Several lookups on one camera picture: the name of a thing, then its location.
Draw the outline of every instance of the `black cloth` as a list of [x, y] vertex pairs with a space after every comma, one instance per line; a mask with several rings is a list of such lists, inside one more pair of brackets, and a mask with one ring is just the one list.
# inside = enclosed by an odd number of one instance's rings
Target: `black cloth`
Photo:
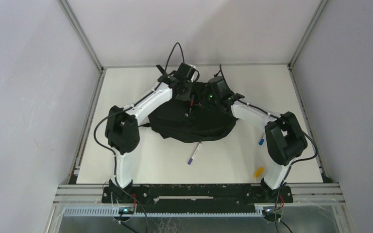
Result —
[[205, 83], [193, 83], [194, 105], [188, 117], [191, 101], [171, 99], [148, 117], [151, 129], [163, 138], [175, 138], [185, 143], [215, 141], [226, 137], [235, 126], [236, 118], [208, 103], [210, 95]]

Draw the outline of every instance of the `white wall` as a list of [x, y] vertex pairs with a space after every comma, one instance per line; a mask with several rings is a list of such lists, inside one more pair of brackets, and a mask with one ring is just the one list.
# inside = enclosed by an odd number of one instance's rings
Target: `white wall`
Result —
[[[104, 66], [288, 63], [320, 0], [69, 0]], [[177, 50], [171, 64], [181, 61]]]
[[356, 230], [373, 232], [373, 1], [330, 1], [295, 75]]
[[43, 232], [98, 72], [55, 0], [0, 0], [0, 232]]

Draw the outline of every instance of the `yellow object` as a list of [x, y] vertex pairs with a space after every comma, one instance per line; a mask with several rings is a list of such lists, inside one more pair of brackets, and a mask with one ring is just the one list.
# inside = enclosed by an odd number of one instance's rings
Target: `yellow object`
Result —
[[264, 172], [264, 167], [260, 167], [258, 168], [258, 170], [254, 173], [254, 177], [257, 178], [258, 176], [260, 176], [263, 172]]

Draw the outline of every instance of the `white table surface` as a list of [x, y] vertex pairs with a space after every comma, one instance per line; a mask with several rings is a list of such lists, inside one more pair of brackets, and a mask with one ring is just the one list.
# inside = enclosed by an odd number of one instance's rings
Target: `white table surface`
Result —
[[[218, 72], [217, 66], [198, 67], [200, 81], [208, 81]], [[271, 111], [293, 112], [306, 131], [305, 121], [285, 65], [223, 66], [230, 88], [243, 94], [251, 103]], [[113, 105], [122, 107], [139, 98], [154, 85], [160, 73], [155, 67], [110, 68], [102, 84], [100, 97], [86, 142], [77, 183], [104, 183], [113, 174], [112, 153], [95, 143], [93, 130], [108, 115]], [[107, 145], [104, 136], [106, 122], [97, 138]], [[163, 139], [150, 128], [139, 128], [141, 140], [135, 150], [132, 166], [134, 183], [259, 183], [272, 159], [267, 145], [258, 145], [262, 130], [238, 120], [225, 138], [203, 142], [191, 165], [187, 162], [197, 143], [183, 143], [172, 138]], [[310, 142], [301, 158], [313, 155]], [[261, 177], [254, 172], [265, 168]], [[316, 160], [297, 163], [287, 178], [289, 183], [320, 183]]]

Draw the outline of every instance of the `purple marker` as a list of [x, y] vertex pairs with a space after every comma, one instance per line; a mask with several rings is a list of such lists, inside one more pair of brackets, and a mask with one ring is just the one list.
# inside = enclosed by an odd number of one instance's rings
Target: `purple marker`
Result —
[[201, 146], [201, 144], [202, 144], [202, 142], [199, 142], [199, 143], [198, 143], [198, 145], [197, 145], [197, 147], [196, 147], [194, 153], [192, 154], [191, 158], [190, 158], [189, 161], [188, 161], [188, 165], [191, 165], [191, 163], [192, 163], [192, 161], [194, 160], [195, 155], [197, 154], [198, 149], [199, 149], [199, 147]]

